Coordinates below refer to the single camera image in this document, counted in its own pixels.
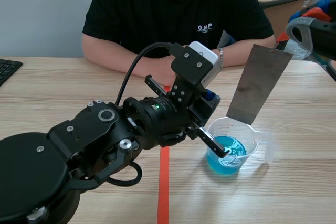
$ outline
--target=red object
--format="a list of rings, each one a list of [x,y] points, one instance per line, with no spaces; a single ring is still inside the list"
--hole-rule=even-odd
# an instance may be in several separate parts
[[[327,21],[327,22],[331,20],[331,17],[327,15],[320,7],[315,7],[307,11],[305,14],[302,15],[302,17],[310,17],[310,18],[315,18],[320,21]],[[287,40],[289,40],[289,38],[286,35],[286,33],[283,32],[277,39],[277,43],[287,41]]]
[[[164,90],[168,92],[170,87],[164,86]],[[157,224],[169,224],[169,162],[169,147],[161,148]]]

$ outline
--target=blue liquid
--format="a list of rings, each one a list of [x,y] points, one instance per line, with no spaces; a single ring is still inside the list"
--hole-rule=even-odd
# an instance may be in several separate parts
[[[237,139],[230,136],[218,136],[216,140],[225,147],[225,150],[230,150],[228,156],[219,158],[209,148],[207,150],[206,159],[209,165],[217,172],[223,174],[231,174],[239,171],[247,157],[235,158],[237,156],[245,156],[246,150],[243,144]]]

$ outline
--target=person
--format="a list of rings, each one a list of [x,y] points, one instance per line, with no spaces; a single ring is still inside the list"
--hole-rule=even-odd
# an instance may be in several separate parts
[[[222,49],[223,67],[244,65],[253,44],[272,47],[272,26],[257,0],[92,0],[83,27],[85,57],[106,68],[127,72],[137,54],[154,42],[189,45],[198,41],[217,49],[222,33],[234,44]],[[172,86],[174,59],[165,49],[143,57],[133,74],[149,74]]]

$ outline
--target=logo on shirt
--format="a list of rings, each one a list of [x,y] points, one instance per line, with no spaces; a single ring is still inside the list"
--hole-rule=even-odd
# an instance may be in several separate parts
[[[198,26],[198,31],[202,34],[206,34],[211,29],[212,29],[212,23],[209,23],[205,26]]]

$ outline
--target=wristwatch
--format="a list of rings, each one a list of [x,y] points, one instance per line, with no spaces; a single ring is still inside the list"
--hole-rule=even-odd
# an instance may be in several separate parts
[[[220,58],[221,58],[221,59],[220,59],[220,60],[221,60],[220,62],[221,62],[221,64],[222,64],[222,66],[223,66],[223,60],[224,60],[223,50],[222,50],[221,48],[218,48],[218,50],[219,50],[219,53],[220,53],[220,56],[221,56],[221,57],[220,57]]]

